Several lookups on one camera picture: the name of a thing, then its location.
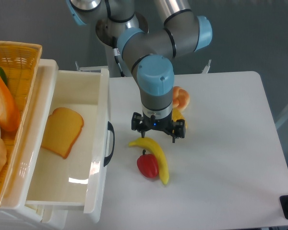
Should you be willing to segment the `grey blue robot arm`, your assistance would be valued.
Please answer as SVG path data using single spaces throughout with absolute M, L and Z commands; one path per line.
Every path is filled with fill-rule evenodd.
M 142 112 L 132 115 L 131 128 L 142 135 L 149 130 L 184 138 L 183 119 L 172 119 L 174 70 L 172 60 L 208 46 L 212 26 L 205 16 L 195 16 L 186 0 L 157 0 L 162 30 L 150 33 L 132 0 L 69 0 L 78 25 L 98 20 L 96 35 L 111 47 L 121 74 L 133 76 Z

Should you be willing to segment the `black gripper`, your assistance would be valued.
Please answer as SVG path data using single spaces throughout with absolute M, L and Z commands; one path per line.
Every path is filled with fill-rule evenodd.
M 155 117 L 151 120 L 151 118 L 146 115 L 142 117 L 140 113 L 134 112 L 132 115 L 131 129 L 141 133 L 141 138 L 144 138 L 146 131 L 149 130 L 164 131 L 172 137 L 172 143 L 175 143 L 176 139 L 185 138 L 185 120 L 178 119 L 173 121 L 172 114 L 162 119 Z

